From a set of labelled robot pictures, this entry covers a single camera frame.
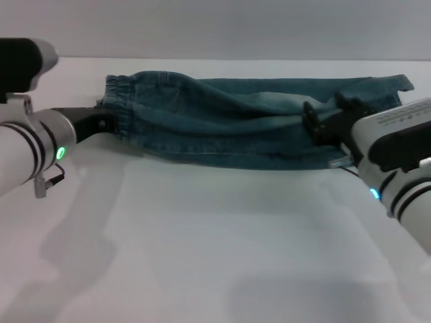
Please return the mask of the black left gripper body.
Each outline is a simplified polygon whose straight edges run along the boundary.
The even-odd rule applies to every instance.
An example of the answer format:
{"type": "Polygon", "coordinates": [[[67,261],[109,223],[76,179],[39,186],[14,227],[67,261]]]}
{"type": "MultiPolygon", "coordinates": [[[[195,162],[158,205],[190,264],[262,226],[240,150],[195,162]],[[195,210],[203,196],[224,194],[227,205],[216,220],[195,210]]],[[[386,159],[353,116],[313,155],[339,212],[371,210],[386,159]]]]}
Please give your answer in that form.
{"type": "Polygon", "coordinates": [[[53,108],[49,116],[49,137],[52,144],[78,144],[87,138],[108,133],[103,108],[53,108]]]}

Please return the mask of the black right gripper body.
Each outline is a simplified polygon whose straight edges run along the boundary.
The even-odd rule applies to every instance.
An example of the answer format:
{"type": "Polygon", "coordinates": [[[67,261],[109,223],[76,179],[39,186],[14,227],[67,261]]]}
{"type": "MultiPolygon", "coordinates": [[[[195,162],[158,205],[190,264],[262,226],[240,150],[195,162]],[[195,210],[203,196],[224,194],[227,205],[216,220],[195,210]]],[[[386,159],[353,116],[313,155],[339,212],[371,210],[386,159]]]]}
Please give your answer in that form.
{"type": "Polygon", "coordinates": [[[363,153],[352,136],[353,125],[364,116],[361,108],[340,110],[322,121],[322,144],[341,147],[344,144],[354,159],[362,159],[363,153]]]}

